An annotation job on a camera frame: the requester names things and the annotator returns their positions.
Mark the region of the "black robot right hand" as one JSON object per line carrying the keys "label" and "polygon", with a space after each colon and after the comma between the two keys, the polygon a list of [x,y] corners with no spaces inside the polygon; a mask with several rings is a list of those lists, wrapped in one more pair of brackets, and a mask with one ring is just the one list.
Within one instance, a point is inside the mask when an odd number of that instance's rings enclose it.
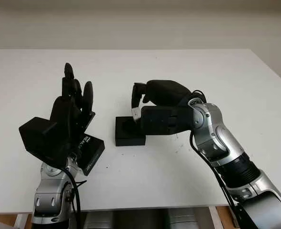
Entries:
{"label": "black robot right hand", "polygon": [[157,106],[178,106],[191,96],[192,92],[176,81],[150,80],[134,84],[131,107],[137,108],[140,102],[152,102]]}

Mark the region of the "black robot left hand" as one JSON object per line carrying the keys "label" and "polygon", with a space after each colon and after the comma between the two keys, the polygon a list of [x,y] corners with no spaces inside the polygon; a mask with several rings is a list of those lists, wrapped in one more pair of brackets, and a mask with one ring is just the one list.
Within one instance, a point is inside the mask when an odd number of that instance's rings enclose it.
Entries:
{"label": "black robot left hand", "polygon": [[92,82],[87,81],[82,89],[80,82],[74,77],[72,66],[65,63],[62,93],[53,104],[50,120],[58,123],[68,135],[70,150],[77,156],[81,156],[79,144],[82,135],[95,116],[92,106]]}

